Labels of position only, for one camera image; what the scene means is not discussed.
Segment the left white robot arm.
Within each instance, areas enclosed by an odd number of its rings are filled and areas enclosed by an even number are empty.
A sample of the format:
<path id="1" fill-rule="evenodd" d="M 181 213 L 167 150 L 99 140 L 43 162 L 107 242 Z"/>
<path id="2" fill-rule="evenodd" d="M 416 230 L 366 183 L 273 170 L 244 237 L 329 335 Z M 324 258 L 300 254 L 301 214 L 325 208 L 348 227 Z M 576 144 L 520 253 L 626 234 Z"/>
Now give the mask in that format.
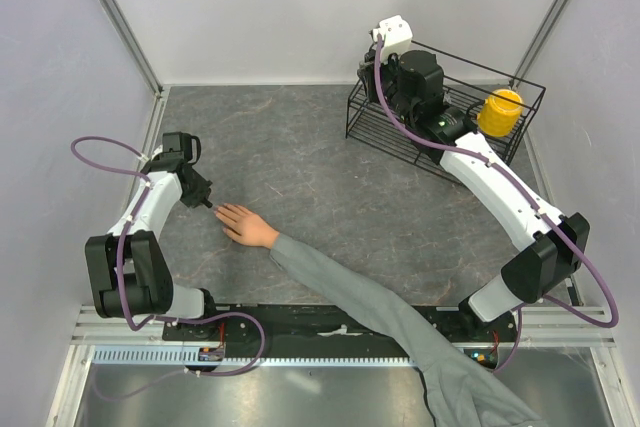
<path id="1" fill-rule="evenodd" d="M 78 145 L 101 141 L 125 148 L 144 162 L 141 170 L 127 170 L 94 162 Z M 162 136 L 149 156 L 115 139 L 85 136 L 74 140 L 72 153 L 83 163 L 111 173 L 133 176 L 137 190 L 108 233 L 89 238 L 85 259 L 94 307 L 102 318 L 119 318 L 133 331 L 153 320 L 184 323 L 198 340 L 219 329 L 215 302 L 205 289 L 177 285 L 159 245 L 159 237 L 173 207 L 210 208 L 212 182 L 195 170 L 202 153 L 199 137 L 185 132 Z"/>

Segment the grey sleeved forearm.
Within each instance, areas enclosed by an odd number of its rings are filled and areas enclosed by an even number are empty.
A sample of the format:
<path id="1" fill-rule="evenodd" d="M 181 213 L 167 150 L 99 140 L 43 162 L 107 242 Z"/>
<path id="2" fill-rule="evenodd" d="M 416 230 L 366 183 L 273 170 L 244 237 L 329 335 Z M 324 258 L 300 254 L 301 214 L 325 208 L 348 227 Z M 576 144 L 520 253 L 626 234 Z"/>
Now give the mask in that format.
<path id="1" fill-rule="evenodd" d="M 421 372 L 425 403 L 437 426 L 547 424 L 396 293 L 284 234 L 270 257 L 297 282 L 402 347 Z"/>

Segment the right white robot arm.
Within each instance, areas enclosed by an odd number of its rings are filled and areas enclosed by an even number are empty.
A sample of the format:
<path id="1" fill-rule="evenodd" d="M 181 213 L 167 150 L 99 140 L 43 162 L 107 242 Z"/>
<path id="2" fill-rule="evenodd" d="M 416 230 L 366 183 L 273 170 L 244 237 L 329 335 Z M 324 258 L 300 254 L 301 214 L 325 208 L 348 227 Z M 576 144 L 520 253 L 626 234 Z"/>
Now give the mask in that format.
<path id="1" fill-rule="evenodd" d="M 491 148 L 468 112 L 446 99 L 434 54 L 372 45 L 357 70 L 368 102 L 436 166 L 453 175 L 488 209 L 517 250 L 500 272 L 464 299 L 458 328 L 483 339 L 494 321 L 544 298 L 584 265 L 590 225 L 563 214 L 528 187 Z"/>

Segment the person's bare hand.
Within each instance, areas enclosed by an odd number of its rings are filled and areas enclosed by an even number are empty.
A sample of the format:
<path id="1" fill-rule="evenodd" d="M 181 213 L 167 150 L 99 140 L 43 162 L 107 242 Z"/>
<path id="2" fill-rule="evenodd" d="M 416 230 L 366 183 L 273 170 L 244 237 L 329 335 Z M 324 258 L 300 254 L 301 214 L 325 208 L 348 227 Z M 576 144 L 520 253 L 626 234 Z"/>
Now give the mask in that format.
<path id="1" fill-rule="evenodd" d="M 271 249 L 279 236 L 262 217 L 242 205 L 224 203 L 216 208 L 215 216 L 223 232 L 244 246 Z"/>

